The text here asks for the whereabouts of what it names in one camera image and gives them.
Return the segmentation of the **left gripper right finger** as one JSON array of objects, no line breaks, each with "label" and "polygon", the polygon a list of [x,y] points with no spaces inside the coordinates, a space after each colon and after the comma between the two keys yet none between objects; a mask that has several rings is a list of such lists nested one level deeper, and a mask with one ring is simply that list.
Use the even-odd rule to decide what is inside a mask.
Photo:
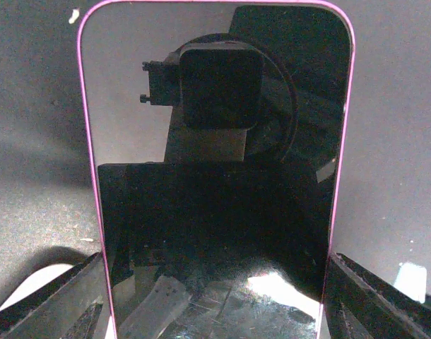
[{"label": "left gripper right finger", "polygon": [[428,305],[412,300],[343,254],[326,268],[326,321],[332,338],[431,338]]}]

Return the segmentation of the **pink-edged phone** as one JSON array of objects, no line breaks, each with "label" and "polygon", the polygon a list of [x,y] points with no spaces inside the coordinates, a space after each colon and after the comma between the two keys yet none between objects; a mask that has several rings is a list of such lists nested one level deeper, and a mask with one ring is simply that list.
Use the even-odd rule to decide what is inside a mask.
[{"label": "pink-edged phone", "polygon": [[78,64],[116,338],[318,338],[355,38],[330,1],[101,1]]}]

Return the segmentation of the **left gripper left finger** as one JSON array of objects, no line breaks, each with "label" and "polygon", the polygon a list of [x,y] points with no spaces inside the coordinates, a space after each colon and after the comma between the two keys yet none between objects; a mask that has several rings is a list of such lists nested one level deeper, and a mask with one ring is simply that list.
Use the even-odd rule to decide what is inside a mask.
[{"label": "left gripper left finger", "polygon": [[95,253],[0,311],[0,338],[104,338],[106,276]]}]

